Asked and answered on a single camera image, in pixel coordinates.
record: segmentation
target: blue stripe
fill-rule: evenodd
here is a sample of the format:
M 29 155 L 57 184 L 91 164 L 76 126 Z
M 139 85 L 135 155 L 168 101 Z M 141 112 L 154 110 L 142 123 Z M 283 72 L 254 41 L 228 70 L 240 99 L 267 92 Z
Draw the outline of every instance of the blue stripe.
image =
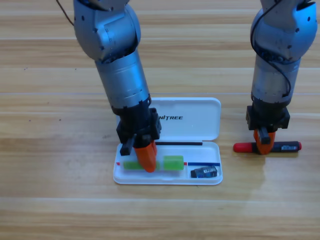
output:
M 188 166 L 215 166 L 220 167 L 221 164 L 218 162 L 188 162 Z

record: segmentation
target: small black object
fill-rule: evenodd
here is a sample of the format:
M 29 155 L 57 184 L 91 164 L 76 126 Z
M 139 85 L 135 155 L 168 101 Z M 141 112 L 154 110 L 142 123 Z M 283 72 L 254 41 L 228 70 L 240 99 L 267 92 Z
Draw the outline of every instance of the small black object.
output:
M 197 168 L 191 171 L 191 178 L 193 179 L 209 179 L 214 178 L 218 174 L 218 171 L 215 166 L 205 166 Z

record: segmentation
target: black stripe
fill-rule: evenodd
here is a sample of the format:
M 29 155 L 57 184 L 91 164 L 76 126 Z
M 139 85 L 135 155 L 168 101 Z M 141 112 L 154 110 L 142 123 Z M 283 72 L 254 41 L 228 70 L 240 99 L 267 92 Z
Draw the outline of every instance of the black stripe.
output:
M 156 145 L 165 145 L 165 146 L 202 146 L 203 143 L 199 142 L 183 142 L 183 141 L 156 141 Z

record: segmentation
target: wooden table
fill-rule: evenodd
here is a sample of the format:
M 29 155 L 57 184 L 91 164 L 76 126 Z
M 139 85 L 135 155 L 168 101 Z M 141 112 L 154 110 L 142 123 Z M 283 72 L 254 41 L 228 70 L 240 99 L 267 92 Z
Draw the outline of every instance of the wooden table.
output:
M 61 3 L 73 19 L 72 1 Z M 115 116 L 72 26 L 55 0 L 1 0 L 0 239 L 320 239 L 320 38 L 303 59 L 289 129 L 277 133 L 303 150 L 235 154 L 234 143 L 253 140 L 245 112 L 260 1 L 131 5 L 153 96 L 193 92 L 221 101 L 223 182 L 115 184 Z

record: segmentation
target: black cable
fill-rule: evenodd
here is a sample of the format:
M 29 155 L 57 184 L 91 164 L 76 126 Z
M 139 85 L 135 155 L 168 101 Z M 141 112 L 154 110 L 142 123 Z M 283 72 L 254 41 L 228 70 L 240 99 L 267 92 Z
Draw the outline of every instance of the black cable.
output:
M 74 26 L 74 23 L 70 20 L 68 14 L 64 10 L 63 6 L 60 4 L 59 0 L 56 0 L 56 2 L 58 3 L 59 7 L 61 8 L 62 12 L 64 13 L 66 19 L 68 19 L 68 21 L 71 23 L 71 25 Z
M 251 35 L 250 35 L 250 43 L 251 43 L 251 46 L 253 48 L 253 50 L 255 51 L 255 53 L 260 57 L 262 58 L 266 63 L 268 63 L 271 67 L 273 67 L 274 69 L 276 69 L 280 74 L 282 74 L 282 76 L 285 78 L 286 82 L 288 83 L 288 91 L 286 94 L 284 94 L 282 97 L 287 97 L 289 96 L 290 92 L 291 92 L 291 83 L 290 83 L 290 80 L 289 78 L 286 76 L 286 74 L 278 67 L 276 66 L 274 63 L 268 61 L 267 59 L 265 59 L 255 48 L 255 45 L 254 45 L 254 33 L 255 33 L 255 30 L 259 24 L 259 22 L 261 21 L 262 18 L 264 18 L 272 9 L 274 9 L 279 3 L 281 3 L 283 0 L 278 0 L 277 2 L 275 2 L 274 5 L 272 5 L 267 11 L 265 11 L 259 18 L 258 20 L 256 21 L 256 23 L 254 24 L 253 28 L 252 28 L 252 31 L 251 31 Z

